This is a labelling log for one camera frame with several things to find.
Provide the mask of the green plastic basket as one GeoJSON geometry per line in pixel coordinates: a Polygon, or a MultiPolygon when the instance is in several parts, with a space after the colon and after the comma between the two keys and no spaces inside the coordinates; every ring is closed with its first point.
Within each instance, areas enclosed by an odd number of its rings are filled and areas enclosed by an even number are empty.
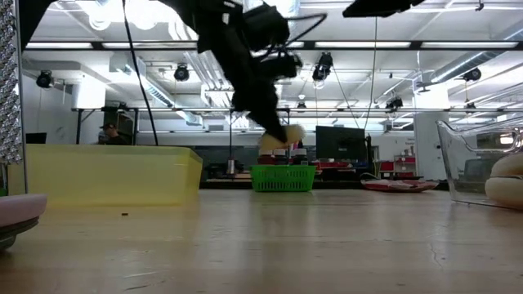
{"type": "Polygon", "coordinates": [[[315,167],[306,165],[255,165],[251,168],[256,192],[307,192],[312,189],[315,167]]]}

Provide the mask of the yellow translucent plastic bin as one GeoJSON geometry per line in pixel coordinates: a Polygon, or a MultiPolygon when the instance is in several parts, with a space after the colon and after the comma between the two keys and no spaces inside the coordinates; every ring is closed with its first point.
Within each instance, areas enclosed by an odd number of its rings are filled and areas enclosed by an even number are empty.
{"type": "Polygon", "coordinates": [[[8,189],[45,194],[49,207],[179,206],[198,197],[202,166],[184,147],[27,145],[8,189]]]}

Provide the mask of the red snack packet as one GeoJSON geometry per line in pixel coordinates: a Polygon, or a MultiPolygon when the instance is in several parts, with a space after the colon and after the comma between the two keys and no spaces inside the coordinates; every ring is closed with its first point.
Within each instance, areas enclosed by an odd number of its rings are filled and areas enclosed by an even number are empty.
{"type": "Polygon", "coordinates": [[[425,180],[362,180],[361,184],[366,189],[397,193],[421,193],[439,185],[438,182],[425,180]]]}

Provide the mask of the black monitor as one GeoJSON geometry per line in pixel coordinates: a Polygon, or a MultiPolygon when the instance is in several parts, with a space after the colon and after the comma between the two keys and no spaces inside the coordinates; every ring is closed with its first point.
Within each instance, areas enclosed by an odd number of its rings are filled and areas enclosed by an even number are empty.
{"type": "Polygon", "coordinates": [[[317,126],[315,147],[318,159],[367,161],[366,137],[363,129],[317,126]]]}

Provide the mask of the clear plastic bin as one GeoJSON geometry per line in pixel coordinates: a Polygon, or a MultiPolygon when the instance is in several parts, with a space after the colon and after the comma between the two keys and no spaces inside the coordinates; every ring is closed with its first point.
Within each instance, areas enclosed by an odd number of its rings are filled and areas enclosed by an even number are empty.
{"type": "Polygon", "coordinates": [[[507,207],[490,200],[485,182],[493,165],[501,158],[523,153],[523,116],[472,128],[436,123],[453,201],[494,207],[507,207]]]}

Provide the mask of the person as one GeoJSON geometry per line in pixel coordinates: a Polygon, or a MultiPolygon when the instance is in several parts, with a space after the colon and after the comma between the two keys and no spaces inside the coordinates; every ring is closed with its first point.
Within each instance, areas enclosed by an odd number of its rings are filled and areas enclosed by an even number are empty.
{"type": "Polygon", "coordinates": [[[106,123],[101,126],[101,133],[98,138],[99,145],[127,145],[126,140],[118,133],[117,127],[113,123],[106,123]]]}

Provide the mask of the pink and chrome toaster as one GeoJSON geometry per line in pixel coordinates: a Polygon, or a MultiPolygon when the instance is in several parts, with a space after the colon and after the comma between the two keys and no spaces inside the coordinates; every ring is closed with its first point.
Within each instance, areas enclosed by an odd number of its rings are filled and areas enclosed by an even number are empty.
{"type": "Polygon", "coordinates": [[[0,252],[38,224],[47,196],[30,194],[21,73],[19,0],[0,0],[0,252]]]}

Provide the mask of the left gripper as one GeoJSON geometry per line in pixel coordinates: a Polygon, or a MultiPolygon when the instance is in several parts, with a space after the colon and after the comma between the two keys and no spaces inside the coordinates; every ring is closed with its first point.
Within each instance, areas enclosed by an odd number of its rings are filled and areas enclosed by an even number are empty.
{"type": "Polygon", "coordinates": [[[288,21],[277,11],[201,11],[197,31],[199,50],[211,51],[234,88],[234,110],[248,112],[268,135],[284,143],[275,81],[296,77],[302,67],[301,59],[284,47],[288,21]]]}

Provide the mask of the black overhead crossbeam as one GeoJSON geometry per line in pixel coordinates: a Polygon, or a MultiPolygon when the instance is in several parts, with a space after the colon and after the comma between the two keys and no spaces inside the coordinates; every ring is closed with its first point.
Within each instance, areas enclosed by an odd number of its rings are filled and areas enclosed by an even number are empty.
{"type": "MultiPolygon", "coordinates": [[[[162,42],[31,42],[28,51],[193,51],[194,41],[162,42]]],[[[523,51],[523,41],[300,41],[288,48],[299,51],[523,51]]]]}

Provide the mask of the mint green frosted donut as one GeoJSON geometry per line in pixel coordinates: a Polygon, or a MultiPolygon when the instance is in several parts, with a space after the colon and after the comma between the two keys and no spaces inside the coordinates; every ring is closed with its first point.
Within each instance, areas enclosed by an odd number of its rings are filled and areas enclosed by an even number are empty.
{"type": "Polygon", "coordinates": [[[259,140],[259,149],[262,151],[287,149],[289,146],[298,143],[306,135],[305,129],[300,125],[287,125],[284,126],[284,130],[287,136],[287,140],[285,142],[279,141],[270,135],[267,131],[264,132],[259,140]]]}

